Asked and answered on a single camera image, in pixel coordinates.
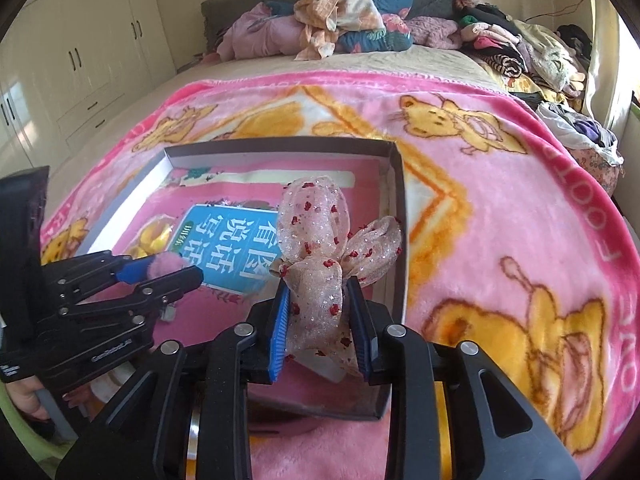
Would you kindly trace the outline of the green sleeve forearm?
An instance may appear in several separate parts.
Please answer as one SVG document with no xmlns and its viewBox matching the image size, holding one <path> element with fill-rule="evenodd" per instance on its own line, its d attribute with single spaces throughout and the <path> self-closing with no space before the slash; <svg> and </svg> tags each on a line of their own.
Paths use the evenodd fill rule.
<svg viewBox="0 0 640 480">
<path fill-rule="evenodd" d="M 73 443 L 63 442 L 55 427 L 52 427 L 52 436 L 45 437 L 52 419 L 32 419 L 21 412 L 12 403 L 6 391 L 6 384 L 1 384 L 1 413 L 29 456 L 49 478 L 53 479 L 58 465 Z"/>
</svg>

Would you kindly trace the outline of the person's left hand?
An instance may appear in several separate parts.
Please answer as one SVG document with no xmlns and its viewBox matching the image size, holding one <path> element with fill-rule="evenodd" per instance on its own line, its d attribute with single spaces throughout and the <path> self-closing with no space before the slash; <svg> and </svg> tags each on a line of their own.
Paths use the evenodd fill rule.
<svg viewBox="0 0 640 480">
<path fill-rule="evenodd" d="M 12 403 L 24 414 L 32 419 L 48 420 L 50 414 L 37 396 L 37 392 L 43 388 L 43 384 L 35 377 L 27 377 L 6 384 L 6 391 Z M 71 392 L 62 395 L 62 399 L 70 408 L 76 408 L 85 404 L 92 395 L 89 386 L 81 386 Z"/>
</svg>

